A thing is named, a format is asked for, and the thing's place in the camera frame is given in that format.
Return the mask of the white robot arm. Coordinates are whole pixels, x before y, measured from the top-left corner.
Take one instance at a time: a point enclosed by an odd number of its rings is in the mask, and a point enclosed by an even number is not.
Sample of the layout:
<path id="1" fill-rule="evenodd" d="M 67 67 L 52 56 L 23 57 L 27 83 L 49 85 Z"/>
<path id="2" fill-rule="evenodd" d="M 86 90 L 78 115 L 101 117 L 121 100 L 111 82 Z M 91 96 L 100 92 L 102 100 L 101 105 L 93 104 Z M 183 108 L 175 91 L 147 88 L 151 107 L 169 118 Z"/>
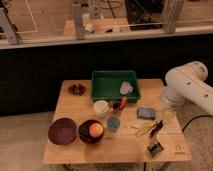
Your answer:
<path id="1" fill-rule="evenodd" d="M 199 61 L 170 69 L 161 94 L 163 106 L 175 109 L 189 99 L 213 116 L 213 87 L 205 83 L 207 76 L 207 67 Z"/>

